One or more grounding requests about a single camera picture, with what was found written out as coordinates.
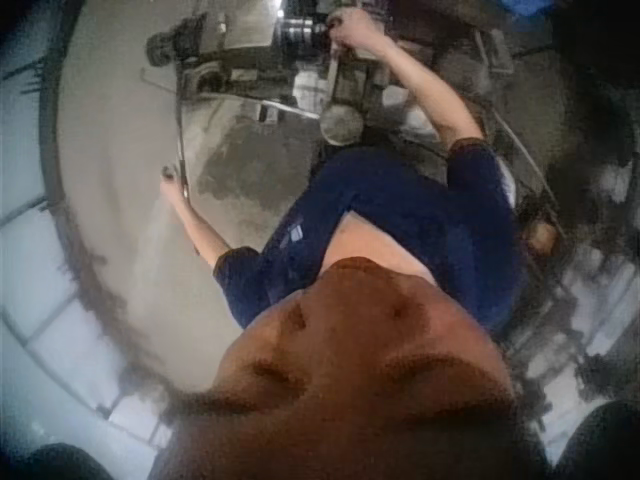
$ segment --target hair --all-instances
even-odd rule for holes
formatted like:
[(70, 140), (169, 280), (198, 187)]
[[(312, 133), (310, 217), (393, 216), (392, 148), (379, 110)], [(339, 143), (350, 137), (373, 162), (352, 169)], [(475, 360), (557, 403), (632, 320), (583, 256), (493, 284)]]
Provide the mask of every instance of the hair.
[[(192, 421), (200, 427), (190, 428)], [(259, 451), (261, 439), (255, 439), (254, 445), (245, 446), (233, 458), (219, 452), (208, 455), (197, 433), (207, 423), (215, 429), (215, 421), (202, 415), (187, 421), (159, 456), (149, 478), (533, 480), (547, 478), (549, 472), (541, 445), (517, 415), (491, 407), (408, 421), (390, 432), (365, 432), (346, 448), (344, 442), (335, 442), (336, 434), (336, 438), (264, 455)], [(194, 453), (201, 458), (192, 461)]]

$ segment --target short sleeve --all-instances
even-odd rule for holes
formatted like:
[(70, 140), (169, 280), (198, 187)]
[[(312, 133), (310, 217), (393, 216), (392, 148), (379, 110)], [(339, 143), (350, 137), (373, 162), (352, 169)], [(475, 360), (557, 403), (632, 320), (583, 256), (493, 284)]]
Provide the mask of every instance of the short sleeve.
[(508, 204), (502, 172), (495, 154), (486, 142), (479, 139), (458, 140), (451, 147), (447, 186), (452, 191)]
[(222, 288), (229, 310), (242, 328), (247, 328), (270, 306), (259, 260), (256, 250), (241, 247), (221, 256), (213, 269), (213, 277)]

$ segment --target hand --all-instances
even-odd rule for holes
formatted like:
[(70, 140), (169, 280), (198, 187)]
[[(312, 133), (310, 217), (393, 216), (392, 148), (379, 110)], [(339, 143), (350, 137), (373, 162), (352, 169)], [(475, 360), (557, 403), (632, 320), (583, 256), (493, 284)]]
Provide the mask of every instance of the hand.
[(171, 177), (162, 175), (162, 180), (160, 181), (160, 191), (169, 201), (169, 203), (174, 207), (185, 201), (184, 195), (182, 193), (182, 184), (180, 183), (177, 175), (172, 175)]
[(338, 45), (362, 48), (376, 56), (391, 41), (360, 8), (340, 8), (329, 16), (328, 23), (329, 36)]

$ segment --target metal rod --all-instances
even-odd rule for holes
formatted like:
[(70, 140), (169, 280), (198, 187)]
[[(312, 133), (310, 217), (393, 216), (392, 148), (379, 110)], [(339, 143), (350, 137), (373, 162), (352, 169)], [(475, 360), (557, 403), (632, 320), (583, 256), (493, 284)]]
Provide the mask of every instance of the metal rod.
[[(175, 90), (172, 90), (169, 87), (161, 85), (160, 83), (154, 82), (153, 80), (150, 80), (149, 78), (147, 78), (146, 70), (144, 68), (140, 69), (140, 81), (142, 81), (143, 83), (146, 83), (147, 85), (155, 87), (159, 90), (170, 93), (172, 95), (176, 94)], [(232, 100), (234, 102), (253, 102), (253, 103), (258, 103), (260, 105), (264, 105), (265, 107), (273, 107), (283, 112), (300, 115), (301, 117), (309, 118), (311, 120), (320, 119), (319, 113), (309, 112), (301, 108), (285, 105), (284, 103), (274, 102), (273, 100), (263, 100), (255, 97), (234, 95), (232, 93), (214, 93), (214, 92), (199, 93), (197, 98), (210, 99), (210, 100)]]
[(515, 132), (511, 129), (509, 124), (498, 113), (498, 111), (493, 107), (491, 108), (491, 111), (493, 112), (493, 116), (496, 118), (498, 123), (502, 126), (504, 131), (507, 132), (507, 134), (511, 137), (511, 139), (516, 144), (516, 146), (523, 153), (524, 157), (527, 159), (527, 162), (529, 162), (529, 165), (531, 166), (535, 174), (538, 176), (538, 179), (542, 183), (543, 188), (549, 194), (549, 197), (551, 198), (553, 205), (557, 208), (559, 206), (558, 200), (556, 199), (556, 196), (553, 194), (553, 191), (551, 190), (551, 187), (547, 183), (547, 180), (544, 178), (544, 173), (542, 173), (542, 170), (540, 170), (540, 167), (538, 167), (538, 164), (536, 163), (536, 161), (533, 159), (533, 157), (527, 150), (527, 147), (524, 146), (524, 144), (520, 141), (520, 139), (515, 134)]
[(212, 100), (234, 100), (234, 101), (241, 101), (241, 102), (254, 102), (254, 103), (259, 103), (261, 105), (264, 105), (265, 107), (273, 107), (276, 108), (278, 110), (281, 110), (283, 112), (287, 112), (287, 113), (294, 113), (296, 115), (300, 115), (301, 117), (305, 117), (305, 118), (309, 118), (311, 120), (318, 120), (320, 119), (320, 114), (319, 113), (315, 113), (315, 112), (309, 112), (307, 110), (302, 110), (301, 108), (298, 107), (292, 107), (290, 105), (285, 105), (284, 103), (279, 103), (279, 102), (274, 102), (272, 100), (261, 100), (259, 98), (253, 98), (253, 97), (243, 97), (240, 95), (233, 95), (233, 94), (229, 94), (229, 93), (199, 93), (198, 94), (198, 98), (204, 98), (204, 99), (212, 99)]

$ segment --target floor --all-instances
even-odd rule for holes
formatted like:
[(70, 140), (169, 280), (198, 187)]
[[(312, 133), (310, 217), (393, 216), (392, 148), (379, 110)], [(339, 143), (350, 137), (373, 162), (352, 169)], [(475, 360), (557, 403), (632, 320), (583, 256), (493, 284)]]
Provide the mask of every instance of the floor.
[[(160, 197), (175, 162), (171, 67), (144, 42), (189, 2), (88, 0), (64, 66), (58, 132), (64, 189), (100, 280), (143, 347), (143, 362), (182, 390), (206, 389), (240, 333), (219, 287)], [(314, 123), (256, 125), (238, 103), (185, 108), (192, 201), (232, 246), (260, 248), (305, 187)]]

